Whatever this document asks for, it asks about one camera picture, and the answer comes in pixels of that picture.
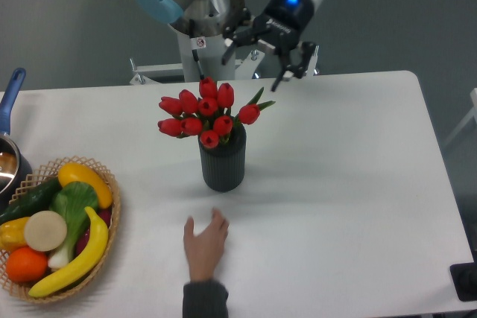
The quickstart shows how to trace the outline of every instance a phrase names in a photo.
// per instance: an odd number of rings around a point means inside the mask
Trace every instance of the black cable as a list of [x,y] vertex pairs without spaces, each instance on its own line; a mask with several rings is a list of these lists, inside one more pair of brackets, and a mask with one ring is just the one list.
[[474,315],[474,313],[477,313],[477,309],[474,309],[473,311],[468,312],[465,316],[462,318],[470,318],[471,316]]

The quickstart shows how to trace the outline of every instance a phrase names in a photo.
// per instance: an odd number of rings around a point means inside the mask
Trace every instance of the pot handle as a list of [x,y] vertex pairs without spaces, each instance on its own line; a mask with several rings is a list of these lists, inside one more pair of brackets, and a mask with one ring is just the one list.
[[26,74],[27,72],[22,68],[18,68],[12,73],[10,82],[0,102],[0,133],[10,134],[10,116],[13,104],[22,87]]

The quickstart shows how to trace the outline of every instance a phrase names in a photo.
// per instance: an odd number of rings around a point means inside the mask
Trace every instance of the dark sleeve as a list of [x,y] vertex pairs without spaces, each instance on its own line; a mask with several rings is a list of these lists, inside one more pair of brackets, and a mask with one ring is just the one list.
[[228,318],[229,293],[217,281],[192,282],[184,286],[183,318]]

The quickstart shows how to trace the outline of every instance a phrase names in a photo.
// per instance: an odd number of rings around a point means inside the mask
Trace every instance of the bok choy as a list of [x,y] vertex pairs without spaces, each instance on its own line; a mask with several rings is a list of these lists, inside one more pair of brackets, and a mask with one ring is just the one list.
[[50,210],[65,219],[68,229],[65,241],[50,254],[48,266],[53,271],[73,260],[76,242],[89,227],[89,218],[84,211],[87,206],[98,210],[98,196],[95,189],[85,182],[66,185],[51,201]]

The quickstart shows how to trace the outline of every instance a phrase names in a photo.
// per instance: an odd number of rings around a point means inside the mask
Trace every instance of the human hand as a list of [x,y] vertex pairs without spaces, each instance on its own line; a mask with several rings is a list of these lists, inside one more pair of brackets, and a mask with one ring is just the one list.
[[229,222],[220,210],[212,210],[212,221],[199,235],[194,235],[194,219],[189,217],[184,226],[184,249],[189,263],[191,282],[207,281],[224,254]]

